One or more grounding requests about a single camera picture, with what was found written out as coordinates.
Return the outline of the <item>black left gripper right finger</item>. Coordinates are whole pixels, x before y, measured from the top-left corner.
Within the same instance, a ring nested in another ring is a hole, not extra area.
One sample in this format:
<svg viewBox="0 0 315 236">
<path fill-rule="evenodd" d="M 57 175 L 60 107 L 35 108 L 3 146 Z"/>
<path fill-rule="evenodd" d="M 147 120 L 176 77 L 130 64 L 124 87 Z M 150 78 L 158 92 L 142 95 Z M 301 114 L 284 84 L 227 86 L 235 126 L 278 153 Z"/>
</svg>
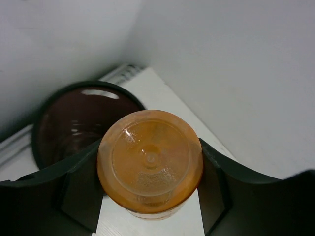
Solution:
<svg viewBox="0 0 315 236">
<path fill-rule="evenodd" d="M 286 179 L 256 172 L 201 141 L 198 196 L 207 236 L 312 236 L 315 172 Z"/>
</svg>

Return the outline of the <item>orange bottle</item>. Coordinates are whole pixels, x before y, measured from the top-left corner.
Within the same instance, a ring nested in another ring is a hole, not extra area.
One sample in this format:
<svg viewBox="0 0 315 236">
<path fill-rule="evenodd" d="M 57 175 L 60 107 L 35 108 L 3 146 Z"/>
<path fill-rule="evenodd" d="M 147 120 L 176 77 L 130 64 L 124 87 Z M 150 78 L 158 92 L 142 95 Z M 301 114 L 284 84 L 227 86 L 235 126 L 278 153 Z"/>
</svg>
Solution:
<svg viewBox="0 0 315 236">
<path fill-rule="evenodd" d="M 143 110 L 114 123 L 97 153 L 97 174 L 106 194 L 140 219 L 175 214 L 197 189 L 202 147 L 180 117 Z"/>
</svg>

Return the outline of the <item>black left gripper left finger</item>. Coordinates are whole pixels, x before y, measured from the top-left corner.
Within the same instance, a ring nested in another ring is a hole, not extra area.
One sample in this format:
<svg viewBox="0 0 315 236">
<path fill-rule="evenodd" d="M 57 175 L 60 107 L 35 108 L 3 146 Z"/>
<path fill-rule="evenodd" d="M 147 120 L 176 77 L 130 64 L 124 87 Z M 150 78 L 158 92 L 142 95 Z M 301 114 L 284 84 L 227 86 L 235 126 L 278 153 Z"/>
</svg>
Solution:
<svg viewBox="0 0 315 236">
<path fill-rule="evenodd" d="M 16 181 L 0 183 L 2 236 L 90 236 L 103 190 L 96 156 L 100 142 Z"/>
</svg>

